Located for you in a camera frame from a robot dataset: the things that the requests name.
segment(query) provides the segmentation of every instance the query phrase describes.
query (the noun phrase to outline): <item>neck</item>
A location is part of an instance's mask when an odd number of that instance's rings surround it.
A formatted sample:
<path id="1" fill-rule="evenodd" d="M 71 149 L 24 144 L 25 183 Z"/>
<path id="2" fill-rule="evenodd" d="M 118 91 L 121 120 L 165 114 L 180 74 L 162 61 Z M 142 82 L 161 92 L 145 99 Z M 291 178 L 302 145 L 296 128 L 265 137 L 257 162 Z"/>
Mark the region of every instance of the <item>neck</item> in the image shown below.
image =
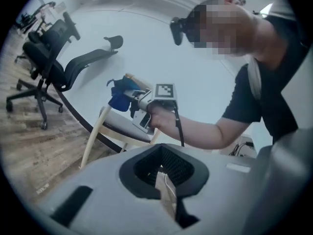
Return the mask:
<path id="1" fill-rule="evenodd" d="M 252 52 L 255 59 L 274 71 L 283 60 L 287 46 L 286 40 L 277 34 L 270 22 L 258 18 Z"/>

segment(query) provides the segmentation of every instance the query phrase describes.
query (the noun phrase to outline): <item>bright light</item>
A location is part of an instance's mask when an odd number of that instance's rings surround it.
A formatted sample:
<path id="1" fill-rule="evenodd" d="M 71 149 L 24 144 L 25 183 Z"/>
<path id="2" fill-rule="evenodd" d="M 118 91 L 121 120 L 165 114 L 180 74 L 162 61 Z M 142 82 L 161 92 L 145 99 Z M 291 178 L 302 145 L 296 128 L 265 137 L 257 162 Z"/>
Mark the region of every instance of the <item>bright light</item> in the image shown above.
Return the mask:
<path id="1" fill-rule="evenodd" d="M 260 11 L 262 17 L 265 18 L 265 17 L 268 15 L 269 10 L 270 10 L 270 8 L 272 7 L 272 5 L 273 5 L 273 4 L 270 3 L 269 5 L 267 5 L 264 9 L 262 9 L 262 10 Z"/>

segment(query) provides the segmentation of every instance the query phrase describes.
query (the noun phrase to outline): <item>black t-shirt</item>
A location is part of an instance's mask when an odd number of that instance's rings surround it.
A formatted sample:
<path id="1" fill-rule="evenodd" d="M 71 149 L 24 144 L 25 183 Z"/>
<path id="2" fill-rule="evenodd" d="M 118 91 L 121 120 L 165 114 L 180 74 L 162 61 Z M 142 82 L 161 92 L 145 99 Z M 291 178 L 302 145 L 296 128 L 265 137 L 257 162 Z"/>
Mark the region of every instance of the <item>black t-shirt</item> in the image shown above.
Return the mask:
<path id="1" fill-rule="evenodd" d="M 259 122 L 263 117 L 274 143 L 298 128 L 281 91 L 298 70 L 308 49 L 300 43 L 296 22 L 274 16 L 267 16 L 266 20 L 288 41 L 285 56 L 275 71 L 257 61 L 262 81 L 260 100 L 253 97 L 248 80 L 248 64 L 244 65 L 237 74 L 232 99 L 223 117 L 244 123 Z"/>

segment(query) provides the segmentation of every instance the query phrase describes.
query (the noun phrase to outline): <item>forearm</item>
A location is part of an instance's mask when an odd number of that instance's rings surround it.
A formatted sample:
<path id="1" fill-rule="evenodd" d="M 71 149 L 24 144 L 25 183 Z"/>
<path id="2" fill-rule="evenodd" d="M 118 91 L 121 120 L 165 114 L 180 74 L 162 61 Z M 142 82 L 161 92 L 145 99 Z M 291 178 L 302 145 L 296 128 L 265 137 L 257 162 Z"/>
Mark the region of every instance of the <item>forearm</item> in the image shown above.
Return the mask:
<path id="1" fill-rule="evenodd" d="M 176 140 L 180 140 L 173 112 L 162 111 L 153 117 L 161 132 Z M 201 149 L 221 149 L 226 146 L 217 125 L 193 121 L 182 116 L 180 116 L 180 121 L 186 144 Z"/>

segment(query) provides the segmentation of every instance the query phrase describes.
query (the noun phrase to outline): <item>gray seat cushion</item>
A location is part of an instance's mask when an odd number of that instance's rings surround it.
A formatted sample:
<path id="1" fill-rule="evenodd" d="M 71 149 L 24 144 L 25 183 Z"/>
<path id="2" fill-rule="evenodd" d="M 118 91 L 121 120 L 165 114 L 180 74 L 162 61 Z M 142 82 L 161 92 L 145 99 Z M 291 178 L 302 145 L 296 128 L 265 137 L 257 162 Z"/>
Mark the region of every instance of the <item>gray seat cushion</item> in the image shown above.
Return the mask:
<path id="1" fill-rule="evenodd" d="M 133 125 L 132 121 L 121 116 L 119 113 L 110 111 L 103 125 L 110 130 L 113 130 L 119 134 L 122 134 L 126 137 L 150 143 L 149 136 L 141 131 L 139 128 Z"/>

